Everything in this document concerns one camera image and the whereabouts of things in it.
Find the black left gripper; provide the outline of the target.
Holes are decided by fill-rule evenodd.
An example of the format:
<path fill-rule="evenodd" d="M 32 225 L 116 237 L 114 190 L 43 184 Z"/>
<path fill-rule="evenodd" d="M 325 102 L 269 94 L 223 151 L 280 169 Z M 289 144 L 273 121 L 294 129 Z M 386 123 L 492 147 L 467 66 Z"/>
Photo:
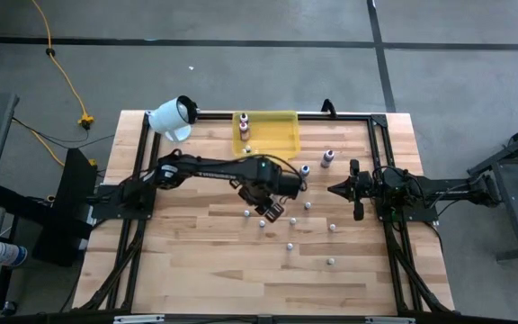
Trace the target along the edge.
<path fill-rule="evenodd" d="M 303 189 L 303 179 L 291 173 L 282 173 L 267 180 L 245 180 L 238 195 L 247 203 L 262 203 L 257 212 L 269 222 L 276 222 L 284 213 L 280 204 L 267 203 L 273 195 L 295 199 Z"/>

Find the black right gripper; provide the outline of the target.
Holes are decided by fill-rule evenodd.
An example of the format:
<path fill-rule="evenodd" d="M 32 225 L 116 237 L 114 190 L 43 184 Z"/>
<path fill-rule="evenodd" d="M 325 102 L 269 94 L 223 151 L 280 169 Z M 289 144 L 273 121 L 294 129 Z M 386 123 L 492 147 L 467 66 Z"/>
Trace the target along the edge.
<path fill-rule="evenodd" d="M 336 194 L 347 201 L 353 201 L 353 218 L 362 221 L 364 206 L 362 198 L 372 198 L 375 189 L 375 181 L 368 171 L 360 170 L 360 162 L 357 159 L 350 160 L 350 176 L 339 184 L 333 184 L 327 191 Z"/>

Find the yellow translucent plastic tray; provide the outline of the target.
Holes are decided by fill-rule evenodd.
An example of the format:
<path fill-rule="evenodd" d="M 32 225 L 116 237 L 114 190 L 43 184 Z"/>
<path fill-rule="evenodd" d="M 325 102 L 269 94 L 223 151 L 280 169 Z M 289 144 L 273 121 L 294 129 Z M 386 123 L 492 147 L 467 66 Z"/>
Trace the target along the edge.
<path fill-rule="evenodd" d="M 240 139 L 241 113 L 248 115 L 248 141 Z M 265 154 L 288 160 L 300 153 L 299 116 L 294 111 L 234 112 L 232 133 L 232 152 L 238 158 L 251 154 Z M 246 145 L 251 145 L 252 149 L 244 154 L 241 149 Z"/>

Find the black clamp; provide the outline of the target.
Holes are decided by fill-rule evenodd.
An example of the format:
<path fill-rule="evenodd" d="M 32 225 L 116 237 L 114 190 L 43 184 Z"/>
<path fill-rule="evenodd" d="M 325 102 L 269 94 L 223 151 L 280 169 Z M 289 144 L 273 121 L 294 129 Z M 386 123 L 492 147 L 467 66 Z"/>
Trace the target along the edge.
<path fill-rule="evenodd" d="M 337 117 L 335 106 L 330 99 L 324 100 L 320 112 L 325 113 L 331 119 L 335 119 Z"/>

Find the white cylindrical projector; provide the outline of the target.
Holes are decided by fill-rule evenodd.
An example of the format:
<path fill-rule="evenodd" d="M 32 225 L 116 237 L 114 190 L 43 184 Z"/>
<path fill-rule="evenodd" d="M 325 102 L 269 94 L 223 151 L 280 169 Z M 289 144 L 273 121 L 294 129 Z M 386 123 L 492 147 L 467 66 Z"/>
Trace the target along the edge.
<path fill-rule="evenodd" d="M 147 110 L 149 126 L 172 142 L 187 140 L 198 119 L 198 105 L 188 96 L 179 95 L 162 103 L 155 110 Z"/>

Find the black equipment box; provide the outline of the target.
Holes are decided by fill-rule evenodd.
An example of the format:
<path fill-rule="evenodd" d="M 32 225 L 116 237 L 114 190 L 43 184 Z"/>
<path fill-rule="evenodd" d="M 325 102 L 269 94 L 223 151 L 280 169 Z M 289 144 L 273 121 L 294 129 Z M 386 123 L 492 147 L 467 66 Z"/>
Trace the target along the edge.
<path fill-rule="evenodd" d="M 94 194 L 96 167 L 79 148 L 70 148 L 50 209 L 50 225 L 44 225 L 32 250 L 36 260 L 68 267 L 78 258 L 79 248 L 88 240 L 92 225 L 87 222 L 87 198 Z"/>

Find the white cylindrical can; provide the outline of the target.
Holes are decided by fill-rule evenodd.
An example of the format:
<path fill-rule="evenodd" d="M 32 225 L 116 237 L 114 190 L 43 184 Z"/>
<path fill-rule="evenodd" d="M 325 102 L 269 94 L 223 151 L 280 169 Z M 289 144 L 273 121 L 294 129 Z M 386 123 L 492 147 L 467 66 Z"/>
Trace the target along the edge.
<path fill-rule="evenodd" d="M 28 256 L 28 249 L 23 246 L 0 242 L 0 266 L 20 266 Z"/>

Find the black aluminium table frame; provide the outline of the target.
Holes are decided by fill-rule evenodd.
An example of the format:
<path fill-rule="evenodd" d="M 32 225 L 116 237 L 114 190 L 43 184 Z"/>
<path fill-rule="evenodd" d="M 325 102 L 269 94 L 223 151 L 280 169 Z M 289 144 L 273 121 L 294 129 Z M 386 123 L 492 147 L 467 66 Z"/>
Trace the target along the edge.
<path fill-rule="evenodd" d="M 193 177 L 156 195 L 147 222 L 132 310 L 164 314 L 392 315 L 396 302 L 384 228 L 374 207 L 353 206 L 327 188 L 349 162 L 421 174 L 406 114 L 388 116 L 390 146 L 365 121 L 303 121 L 293 165 L 310 167 L 308 188 L 274 223 L 248 208 L 224 180 Z M 335 158 L 320 166 L 324 152 Z M 304 208 L 311 202 L 309 210 Z M 244 210 L 251 212 L 244 216 Z M 290 225 L 290 218 L 297 223 Z M 336 226 L 335 231 L 329 225 Z M 288 250 L 288 243 L 294 248 Z M 332 257 L 333 265 L 326 263 Z"/>

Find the silver bracket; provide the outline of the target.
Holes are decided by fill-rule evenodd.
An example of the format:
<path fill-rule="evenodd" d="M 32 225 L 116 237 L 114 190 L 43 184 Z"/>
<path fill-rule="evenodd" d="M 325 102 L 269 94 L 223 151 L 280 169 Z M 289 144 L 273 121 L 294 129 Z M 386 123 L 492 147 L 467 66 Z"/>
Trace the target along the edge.
<path fill-rule="evenodd" d="M 160 324 L 165 322 L 162 314 L 116 316 L 112 324 Z"/>
<path fill-rule="evenodd" d="M 365 324 L 416 324 L 414 318 L 406 317 L 366 317 Z"/>

